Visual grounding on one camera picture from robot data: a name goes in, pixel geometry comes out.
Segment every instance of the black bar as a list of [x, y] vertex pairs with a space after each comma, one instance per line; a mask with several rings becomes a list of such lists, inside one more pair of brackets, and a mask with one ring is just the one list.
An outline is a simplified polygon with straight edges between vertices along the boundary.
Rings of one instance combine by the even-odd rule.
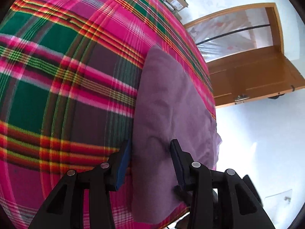
[[250, 30], [250, 29], [260, 28], [260, 27], [269, 27], [269, 26], [270, 26], [270, 24], [265, 24], [265, 25], [255, 26], [255, 27], [247, 27], [247, 28], [243, 28], [243, 29], [238, 29], [238, 30], [235, 30], [235, 31], [232, 31], [232, 32], [229, 32], [229, 33], [224, 33], [222, 35], [218, 35], [216, 37], [201, 41], [201, 42], [197, 43], [196, 45], [200, 45], [200, 44], [203, 44], [203, 43], [209, 42], [211, 40], [215, 40], [215, 39], [218, 39], [218, 38], [221, 38], [223, 36], [230, 35], [230, 34], [242, 32], [242, 31], [246, 31], [246, 30]]

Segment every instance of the purple cloth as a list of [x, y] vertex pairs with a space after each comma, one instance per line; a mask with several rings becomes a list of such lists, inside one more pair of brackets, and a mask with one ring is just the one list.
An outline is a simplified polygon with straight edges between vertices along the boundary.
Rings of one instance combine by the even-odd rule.
[[180, 203], [173, 193], [172, 139], [195, 161], [216, 166], [221, 138], [215, 119], [182, 66], [154, 46], [145, 60], [133, 127], [132, 216], [137, 222], [158, 224]]

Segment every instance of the folded cloth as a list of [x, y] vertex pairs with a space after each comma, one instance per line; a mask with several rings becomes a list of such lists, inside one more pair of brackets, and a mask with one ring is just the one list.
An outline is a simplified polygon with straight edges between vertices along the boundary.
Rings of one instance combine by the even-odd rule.
[[157, 224], [180, 204], [173, 193], [177, 178], [170, 141], [212, 169], [218, 161], [221, 138], [190, 77], [158, 46], [146, 57], [133, 126], [132, 216]]

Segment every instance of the brown door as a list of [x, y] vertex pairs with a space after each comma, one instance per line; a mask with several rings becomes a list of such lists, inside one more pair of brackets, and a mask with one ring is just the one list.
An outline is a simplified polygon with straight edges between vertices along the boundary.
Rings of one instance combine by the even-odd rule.
[[217, 59], [208, 67], [216, 107], [305, 88], [305, 79], [276, 46]]

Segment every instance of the plastic sheet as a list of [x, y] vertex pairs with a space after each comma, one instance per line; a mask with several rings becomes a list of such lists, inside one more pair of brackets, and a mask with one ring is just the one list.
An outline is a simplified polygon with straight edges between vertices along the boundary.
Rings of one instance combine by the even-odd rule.
[[235, 32], [236, 30], [268, 24], [266, 9], [253, 8], [203, 21], [188, 28], [187, 31], [196, 44], [221, 36], [197, 46], [204, 60], [209, 62], [227, 55], [271, 46], [270, 26]]

